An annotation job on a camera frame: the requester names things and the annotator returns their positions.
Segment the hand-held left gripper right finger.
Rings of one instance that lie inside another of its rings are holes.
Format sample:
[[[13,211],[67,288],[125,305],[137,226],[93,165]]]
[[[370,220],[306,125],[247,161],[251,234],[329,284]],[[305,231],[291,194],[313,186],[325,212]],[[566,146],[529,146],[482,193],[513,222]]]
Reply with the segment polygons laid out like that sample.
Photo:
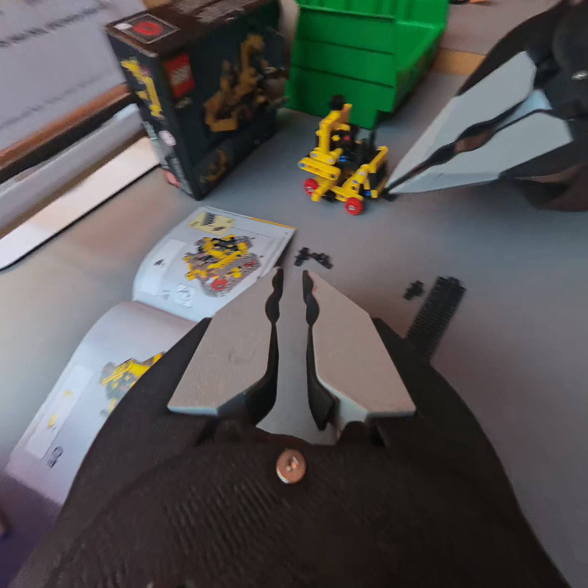
[[[416,406],[370,315],[304,270],[307,398],[319,430],[407,418]]]

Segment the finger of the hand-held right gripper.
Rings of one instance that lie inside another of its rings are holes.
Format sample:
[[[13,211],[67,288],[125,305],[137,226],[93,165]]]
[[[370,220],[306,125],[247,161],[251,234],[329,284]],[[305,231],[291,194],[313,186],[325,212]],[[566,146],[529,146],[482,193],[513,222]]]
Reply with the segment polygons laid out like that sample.
[[[532,92],[534,61],[523,51],[460,95],[455,95],[424,130],[389,177],[386,187],[459,187],[495,180],[481,150],[454,153],[462,134],[493,122]]]
[[[392,194],[419,194],[451,187],[492,182],[500,174],[572,142],[566,121],[548,111],[535,111],[495,132],[472,151],[462,151],[439,163],[422,163],[398,179]]]

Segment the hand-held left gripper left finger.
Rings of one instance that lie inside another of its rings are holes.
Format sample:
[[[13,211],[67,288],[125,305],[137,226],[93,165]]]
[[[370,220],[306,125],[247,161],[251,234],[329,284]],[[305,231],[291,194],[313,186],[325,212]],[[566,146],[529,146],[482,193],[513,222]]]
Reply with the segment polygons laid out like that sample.
[[[168,410],[252,425],[270,413],[277,396],[283,280],[283,269],[272,268],[208,320]]]

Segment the pile of track pieces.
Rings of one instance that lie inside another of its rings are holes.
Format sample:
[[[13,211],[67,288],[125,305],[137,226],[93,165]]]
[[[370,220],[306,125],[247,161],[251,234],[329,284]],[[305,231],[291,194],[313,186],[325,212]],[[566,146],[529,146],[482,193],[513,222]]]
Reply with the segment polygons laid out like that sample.
[[[294,264],[301,267],[308,260],[314,260],[326,269],[332,269],[333,263],[329,255],[325,253],[312,252],[308,247],[302,247],[295,256]]]

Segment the yellow lego bulldozer model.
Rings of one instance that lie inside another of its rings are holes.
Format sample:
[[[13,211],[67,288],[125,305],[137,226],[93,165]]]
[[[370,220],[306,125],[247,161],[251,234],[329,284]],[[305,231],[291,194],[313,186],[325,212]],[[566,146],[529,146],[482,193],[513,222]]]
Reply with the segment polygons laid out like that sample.
[[[298,167],[309,174],[303,187],[313,202],[341,202],[349,215],[359,216],[366,201],[383,194],[389,150],[377,144],[374,129],[359,139],[351,112],[352,104],[343,95],[331,98],[330,112],[315,132],[315,146]]]

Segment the lego instruction booklet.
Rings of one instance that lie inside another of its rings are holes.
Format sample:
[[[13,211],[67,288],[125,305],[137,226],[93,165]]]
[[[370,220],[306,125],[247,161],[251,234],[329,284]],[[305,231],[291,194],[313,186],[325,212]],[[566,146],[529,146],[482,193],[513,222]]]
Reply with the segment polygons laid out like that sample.
[[[204,206],[141,263],[130,301],[88,331],[12,451],[6,473],[63,505],[99,430],[200,320],[274,268],[296,229]]]

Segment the dark cardboard lego box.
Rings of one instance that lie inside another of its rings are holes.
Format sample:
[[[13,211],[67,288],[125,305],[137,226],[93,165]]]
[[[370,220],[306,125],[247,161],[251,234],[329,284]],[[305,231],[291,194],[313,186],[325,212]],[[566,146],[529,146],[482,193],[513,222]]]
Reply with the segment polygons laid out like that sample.
[[[166,180],[201,201],[275,132],[279,1],[174,1],[105,26]]]

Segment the green plastic bin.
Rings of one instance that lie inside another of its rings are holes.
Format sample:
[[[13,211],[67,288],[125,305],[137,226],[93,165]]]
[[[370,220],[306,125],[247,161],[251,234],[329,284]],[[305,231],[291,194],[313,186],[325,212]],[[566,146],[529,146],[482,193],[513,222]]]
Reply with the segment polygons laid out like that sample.
[[[342,95],[350,120],[373,128],[434,61],[449,1],[297,1],[288,106],[319,117]]]

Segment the printed instruction sheet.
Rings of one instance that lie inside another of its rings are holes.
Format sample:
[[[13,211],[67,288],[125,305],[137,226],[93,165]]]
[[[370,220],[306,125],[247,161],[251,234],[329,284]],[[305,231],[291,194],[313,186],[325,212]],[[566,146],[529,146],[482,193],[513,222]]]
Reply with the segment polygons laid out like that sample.
[[[1,1],[1,149],[123,82],[104,26],[142,1]]]

